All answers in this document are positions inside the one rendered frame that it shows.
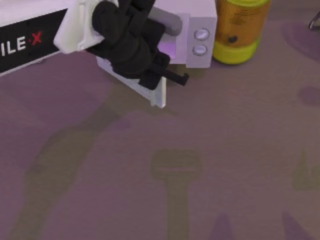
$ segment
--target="yellow container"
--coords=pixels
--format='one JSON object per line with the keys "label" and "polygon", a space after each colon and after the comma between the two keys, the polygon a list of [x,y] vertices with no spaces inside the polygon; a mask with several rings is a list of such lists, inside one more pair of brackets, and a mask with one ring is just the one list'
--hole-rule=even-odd
{"label": "yellow container", "polygon": [[256,52],[271,0],[217,0],[218,22],[212,56],[241,64]]}

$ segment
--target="white round button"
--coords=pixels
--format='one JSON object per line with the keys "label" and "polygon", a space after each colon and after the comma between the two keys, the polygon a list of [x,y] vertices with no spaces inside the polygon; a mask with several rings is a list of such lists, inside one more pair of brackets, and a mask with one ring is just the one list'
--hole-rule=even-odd
{"label": "white round button", "polygon": [[201,29],[195,31],[195,33],[194,33],[195,39],[197,39],[199,41],[204,41],[204,40],[208,39],[209,35],[210,35],[209,31],[205,28],[201,28]]}
{"label": "white round button", "polygon": [[198,45],[193,48],[193,54],[197,56],[203,56],[207,53],[208,49],[205,45]]}

